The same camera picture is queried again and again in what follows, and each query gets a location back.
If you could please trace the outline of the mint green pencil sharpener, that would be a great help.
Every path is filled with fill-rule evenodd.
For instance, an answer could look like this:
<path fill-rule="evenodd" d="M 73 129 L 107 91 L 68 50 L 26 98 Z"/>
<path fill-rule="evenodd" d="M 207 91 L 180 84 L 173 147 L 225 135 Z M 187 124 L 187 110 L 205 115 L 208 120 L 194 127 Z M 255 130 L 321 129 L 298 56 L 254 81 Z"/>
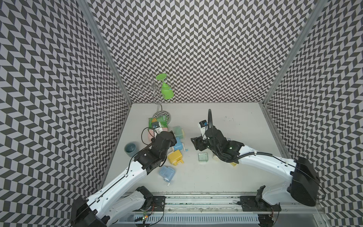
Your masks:
<path fill-rule="evenodd" d="M 180 139 L 183 139 L 185 137 L 184 130 L 181 126 L 173 127 L 173 132 L 174 132 L 175 137 L 178 137 Z"/>

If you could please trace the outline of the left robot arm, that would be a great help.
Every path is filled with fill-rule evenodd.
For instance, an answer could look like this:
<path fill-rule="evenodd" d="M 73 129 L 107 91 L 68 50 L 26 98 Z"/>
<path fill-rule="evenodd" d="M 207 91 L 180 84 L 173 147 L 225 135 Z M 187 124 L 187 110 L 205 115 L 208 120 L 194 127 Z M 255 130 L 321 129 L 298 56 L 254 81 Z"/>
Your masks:
<path fill-rule="evenodd" d="M 152 143 L 135 154 L 128 167 L 109 184 L 86 199 L 82 196 L 75 199 L 71 209 L 71 226 L 109 227 L 132 211 L 149 208 L 153 195 L 146 187 L 138 187 L 129 196 L 124 194 L 160 167 L 169 148 L 176 143 L 173 132 L 162 131 Z"/>

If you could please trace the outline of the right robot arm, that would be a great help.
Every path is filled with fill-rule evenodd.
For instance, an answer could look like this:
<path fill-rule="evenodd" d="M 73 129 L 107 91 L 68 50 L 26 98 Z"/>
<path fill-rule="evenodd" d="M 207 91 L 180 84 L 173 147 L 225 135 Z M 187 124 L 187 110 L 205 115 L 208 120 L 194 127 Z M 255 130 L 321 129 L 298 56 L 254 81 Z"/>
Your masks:
<path fill-rule="evenodd" d="M 196 150 L 209 149 L 221 161 L 250 165 L 277 177 L 282 182 L 258 189 L 257 202 L 269 205 L 297 202 L 314 207 L 320 189 L 320 178 L 313 164 L 306 158 L 286 159 L 253 149 L 242 142 L 228 140 L 216 127 L 202 127 L 199 137 L 191 138 Z"/>

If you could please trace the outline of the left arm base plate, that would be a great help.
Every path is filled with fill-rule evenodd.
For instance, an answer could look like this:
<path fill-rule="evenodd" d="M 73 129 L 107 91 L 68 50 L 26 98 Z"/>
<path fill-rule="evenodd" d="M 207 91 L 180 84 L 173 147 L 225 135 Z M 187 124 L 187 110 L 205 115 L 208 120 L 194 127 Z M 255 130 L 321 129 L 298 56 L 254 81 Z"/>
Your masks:
<path fill-rule="evenodd" d="M 140 209 L 136 211 L 163 211 L 165 207 L 165 196 L 153 196 L 149 197 L 145 200 L 144 204 L 141 206 Z"/>

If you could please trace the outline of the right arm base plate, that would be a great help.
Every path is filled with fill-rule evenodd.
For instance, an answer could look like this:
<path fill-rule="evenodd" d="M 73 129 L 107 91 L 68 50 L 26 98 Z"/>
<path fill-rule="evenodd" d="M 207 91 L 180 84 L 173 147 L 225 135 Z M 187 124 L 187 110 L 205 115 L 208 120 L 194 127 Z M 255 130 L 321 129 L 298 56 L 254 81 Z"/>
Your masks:
<path fill-rule="evenodd" d="M 243 211 L 282 211 L 279 204 L 270 205 L 263 199 L 256 199 L 256 196 L 240 196 L 237 204 L 242 207 Z"/>

